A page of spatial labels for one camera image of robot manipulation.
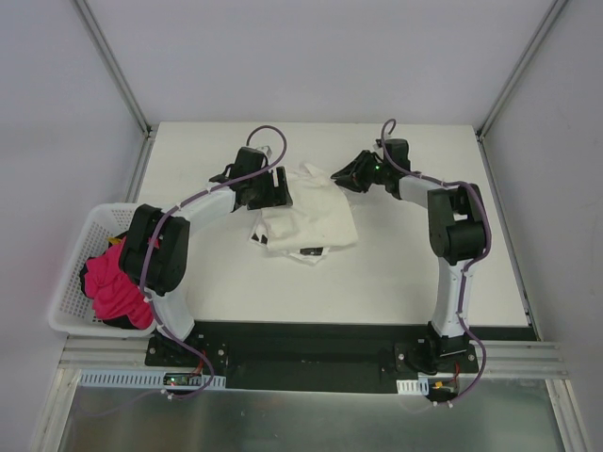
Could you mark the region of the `white black printed t shirt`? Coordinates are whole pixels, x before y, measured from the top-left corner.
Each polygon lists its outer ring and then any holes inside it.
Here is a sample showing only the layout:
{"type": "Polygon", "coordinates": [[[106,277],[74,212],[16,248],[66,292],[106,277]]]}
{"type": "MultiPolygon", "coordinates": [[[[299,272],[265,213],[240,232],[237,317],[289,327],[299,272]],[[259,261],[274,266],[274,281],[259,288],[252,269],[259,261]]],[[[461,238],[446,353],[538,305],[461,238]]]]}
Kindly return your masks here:
{"type": "Polygon", "coordinates": [[[261,248],[268,257],[285,257],[308,266],[315,266],[323,261],[330,251],[329,248],[324,247],[299,250],[270,250],[268,247],[268,230],[261,218],[254,223],[249,241],[261,248]]]}

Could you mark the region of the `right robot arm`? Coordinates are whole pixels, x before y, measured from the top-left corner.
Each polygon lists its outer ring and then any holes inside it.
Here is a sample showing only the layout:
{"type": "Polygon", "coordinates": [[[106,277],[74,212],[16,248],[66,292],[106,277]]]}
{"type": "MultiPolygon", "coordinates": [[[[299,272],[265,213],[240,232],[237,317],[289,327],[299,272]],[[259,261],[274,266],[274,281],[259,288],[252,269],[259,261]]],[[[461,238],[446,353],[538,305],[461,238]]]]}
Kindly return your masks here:
{"type": "Polygon", "coordinates": [[[469,351],[468,307],[477,263],[492,245],[492,233],[478,186],[451,184],[411,170],[410,146],[403,138],[378,138],[383,151],[361,151],[331,175],[355,193],[376,185],[397,200],[424,208],[428,238],[438,260],[437,298],[426,337],[405,353],[404,362],[419,373],[446,371],[469,351]]]}

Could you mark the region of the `cream white t shirt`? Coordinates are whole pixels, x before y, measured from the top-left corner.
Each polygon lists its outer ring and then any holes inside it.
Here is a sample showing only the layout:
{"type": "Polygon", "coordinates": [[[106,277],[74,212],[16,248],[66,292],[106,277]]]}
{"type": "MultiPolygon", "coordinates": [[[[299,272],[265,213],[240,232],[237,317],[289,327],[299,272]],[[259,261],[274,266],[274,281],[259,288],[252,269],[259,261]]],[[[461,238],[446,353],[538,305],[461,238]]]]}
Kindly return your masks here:
{"type": "Polygon", "coordinates": [[[329,174],[310,164],[287,169],[286,179],[293,204],[263,209],[270,250],[299,250],[353,246],[358,233],[343,191],[329,174]]]}

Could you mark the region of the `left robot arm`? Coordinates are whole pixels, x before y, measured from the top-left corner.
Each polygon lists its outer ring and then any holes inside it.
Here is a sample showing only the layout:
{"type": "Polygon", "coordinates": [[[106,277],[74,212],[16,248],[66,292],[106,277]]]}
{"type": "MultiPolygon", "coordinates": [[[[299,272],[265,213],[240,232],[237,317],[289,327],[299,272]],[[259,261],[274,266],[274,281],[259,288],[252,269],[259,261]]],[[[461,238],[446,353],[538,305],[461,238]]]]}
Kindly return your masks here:
{"type": "Polygon", "coordinates": [[[141,204],[126,233],[119,268],[150,306],[157,330],[171,340],[166,353],[177,365],[193,364],[198,342],[189,337],[195,320],[181,284],[192,236],[238,208],[290,207],[286,171],[268,162],[266,147],[242,147],[235,162],[212,177],[206,188],[165,211],[141,204]]]}

